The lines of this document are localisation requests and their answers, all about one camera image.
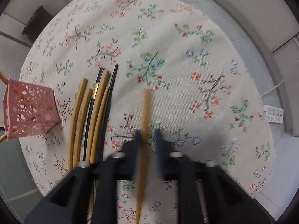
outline red flower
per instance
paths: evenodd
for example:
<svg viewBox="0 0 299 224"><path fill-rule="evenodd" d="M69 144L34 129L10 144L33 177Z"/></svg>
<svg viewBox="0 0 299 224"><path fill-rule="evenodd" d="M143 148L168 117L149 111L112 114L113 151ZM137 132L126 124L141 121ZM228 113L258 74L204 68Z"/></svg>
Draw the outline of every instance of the red flower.
<svg viewBox="0 0 299 224"><path fill-rule="evenodd" d="M198 81L199 78L201 77L201 74L197 73L196 71L192 72L191 78Z"/></svg>
<svg viewBox="0 0 299 224"><path fill-rule="evenodd" d="M107 125L107 132L113 132L113 125Z"/></svg>
<svg viewBox="0 0 299 224"><path fill-rule="evenodd" d="M212 118L212 116L213 116L213 112L212 111L205 111L205 115L204 115L204 118L205 119L210 119L210 118Z"/></svg>
<svg viewBox="0 0 299 224"><path fill-rule="evenodd" d="M192 108L196 108L196 109L199 109L200 106L201 106L201 102L199 103L198 101L194 101L193 105L192 105Z"/></svg>
<svg viewBox="0 0 299 224"><path fill-rule="evenodd" d="M221 98L217 98L217 97L214 96L212 99L213 100L211 101L211 104L219 105L219 102L220 102Z"/></svg>

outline electrical socket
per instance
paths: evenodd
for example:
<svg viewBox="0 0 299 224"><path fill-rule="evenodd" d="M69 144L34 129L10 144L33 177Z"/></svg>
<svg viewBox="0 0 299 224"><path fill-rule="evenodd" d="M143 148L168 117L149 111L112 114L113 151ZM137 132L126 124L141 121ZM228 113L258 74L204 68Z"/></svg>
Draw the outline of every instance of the electrical socket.
<svg viewBox="0 0 299 224"><path fill-rule="evenodd" d="M267 122L269 123L283 123L284 110L281 108L264 105L264 112Z"/></svg>

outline pink lattice basket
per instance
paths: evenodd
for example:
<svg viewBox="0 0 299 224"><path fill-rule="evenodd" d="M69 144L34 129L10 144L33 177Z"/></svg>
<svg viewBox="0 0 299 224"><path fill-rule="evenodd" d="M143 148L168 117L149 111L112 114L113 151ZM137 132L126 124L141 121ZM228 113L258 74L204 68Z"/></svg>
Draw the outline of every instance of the pink lattice basket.
<svg viewBox="0 0 299 224"><path fill-rule="evenodd" d="M10 78L3 116L7 139L44 134L60 122L52 88Z"/></svg>

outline wooden stick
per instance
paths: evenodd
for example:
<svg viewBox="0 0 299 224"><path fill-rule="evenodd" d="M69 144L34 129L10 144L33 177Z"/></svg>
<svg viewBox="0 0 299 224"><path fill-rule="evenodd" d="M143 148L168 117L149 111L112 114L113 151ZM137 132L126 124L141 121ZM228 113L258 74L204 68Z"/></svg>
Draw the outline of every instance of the wooden stick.
<svg viewBox="0 0 299 224"><path fill-rule="evenodd" d="M0 143L7 138L7 132L5 132L2 136L0 136Z"/></svg>
<svg viewBox="0 0 299 224"><path fill-rule="evenodd" d="M79 114L80 105L81 105L86 84L87 84L87 79L81 78L81 82L79 84L77 96L74 103L71 125L68 134L68 172L71 172L73 169L73 150L74 150L75 130L76 130L78 114Z"/></svg>
<svg viewBox="0 0 299 224"><path fill-rule="evenodd" d="M97 90L97 94L95 96L95 103L94 106L92 108L92 116L90 119L90 125L89 125L89 130L88 130L88 137L87 137L87 146L86 146L86 161L90 161L90 154L92 152L92 141L93 141L93 135L95 132L95 125L97 122L97 118L98 118L98 113L100 110L100 105L102 103L102 98L103 98L103 94L104 94L104 89L106 88L107 85L107 81L109 79L109 71L104 70L99 86L98 86L98 90Z"/></svg>
<svg viewBox="0 0 299 224"><path fill-rule="evenodd" d="M6 76L3 75L3 73L0 71L0 80L7 86L8 85L8 79Z"/></svg>
<svg viewBox="0 0 299 224"><path fill-rule="evenodd" d="M137 159L137 205L136 205L136 224L139 224L141 206L144 199L146 178L149 163L149 149L147 145L147 133L150 122L151 90L145 89L143 96L143 120L141 128L142 146L138 150Z"/></svg>
<svg viewBox="0 0 299 224"><path fill-rule="evenodd" d="M92 140L92 151L90 154L90 161L89 161L90 163L95 163L96 149L97 149L97 143L98 143L98 138L99 138L99 133L100 133L100 125L103 120L103 113L104 113L104 109L105 109L105 103L106 103L106 98L107 98L108 92L109 92L109 87L106 87L104 95L103 95L103 99L101 102L100 110L98 113L97 122L95 124L95 133L94 133L94 137Z"/></svg>
<svg viewBox="0 0 299 224"><path fill-rule="evenodd" d="M81 107L79 110L79 116L78 116L77 126L76 126L76 135L75 135L75 144L74 144L74 153L73 153L73 168L77 166L77 162L79 161L79 153L80 153L81 139L82 139L82 133L83 133L84 122L86 117L86 111L91 96L92 96L92 89L86 88L82 99Z"/></svg>

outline floral tablecloth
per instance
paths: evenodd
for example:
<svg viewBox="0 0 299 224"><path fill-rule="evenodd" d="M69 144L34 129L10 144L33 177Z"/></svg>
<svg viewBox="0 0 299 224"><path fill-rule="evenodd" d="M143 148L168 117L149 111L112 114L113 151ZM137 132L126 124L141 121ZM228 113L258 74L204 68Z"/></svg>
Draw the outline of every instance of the floral tablecloth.
<svg viewBox="0 0 299 224"><path fill-rule="evenodd" d="M68 131L81 77L93 88L99 67L112 72L115 63L104 157L134 138L142 90L153 90L152 158L141 223L176 220L176 182L157 174L156 128L191 159L217 161L251 196L270 181L275 151L263 105L217 25L178 0L73 0L35 41L20 75L21 81L54 89L61 118L51 132L20 139L43 195L67 174ZM119 223L131 223L136 181L118 186Z"/></svg>

